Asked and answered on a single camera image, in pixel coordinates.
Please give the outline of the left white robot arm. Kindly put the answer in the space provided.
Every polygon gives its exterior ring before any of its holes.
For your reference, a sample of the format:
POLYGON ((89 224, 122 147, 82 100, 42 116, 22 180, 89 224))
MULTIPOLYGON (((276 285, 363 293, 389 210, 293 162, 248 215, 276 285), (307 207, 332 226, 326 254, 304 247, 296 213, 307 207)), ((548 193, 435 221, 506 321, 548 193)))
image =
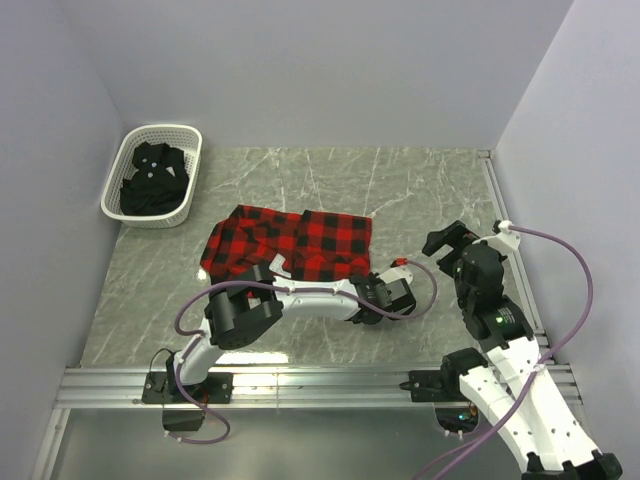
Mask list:
POLYGON ((303 281, 254 266, 204 293, 208 304, 197 328, 184 329, 188 308, 179 311, 174 328, 188 343, 166 362, 166 390, 175 402, 192 401, 222 352, 251 345, 281 319, 327 317, 363 325, 405 319, 417 305, 411 282, 412 274, 402 267, 382 275, 303 281))

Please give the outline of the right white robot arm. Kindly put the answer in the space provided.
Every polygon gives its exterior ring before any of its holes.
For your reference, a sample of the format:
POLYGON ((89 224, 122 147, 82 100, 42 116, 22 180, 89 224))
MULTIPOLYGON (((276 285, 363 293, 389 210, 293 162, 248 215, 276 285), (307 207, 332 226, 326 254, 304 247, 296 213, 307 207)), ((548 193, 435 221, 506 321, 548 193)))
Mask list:
POLYGON ((524 479, 619 479, 623 468, 603 452, 574 416, 546 365, 522 309, 504 292, 507 256, 519 248, 525 228, 497 221, 480 237, 460 221, 428 234, 422 252, 452 278, 464 324, 479 343, 444 357, 440 385, 451 399, 466 399, 491 427, 448 453, 445 478, 494 436, 509 448, 524 479))

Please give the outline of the red black plaid shirt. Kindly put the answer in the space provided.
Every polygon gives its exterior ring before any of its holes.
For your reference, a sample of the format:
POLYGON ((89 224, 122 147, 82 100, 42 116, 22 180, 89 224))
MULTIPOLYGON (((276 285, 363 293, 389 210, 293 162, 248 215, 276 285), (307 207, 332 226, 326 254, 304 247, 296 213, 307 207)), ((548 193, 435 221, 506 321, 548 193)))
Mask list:
POLYGON ((283 259, 294 280, 336 281, 371 271, 372 219, 306 210, 301 214, 239 205, 217 223, 200 260, 214 283, 283 259))

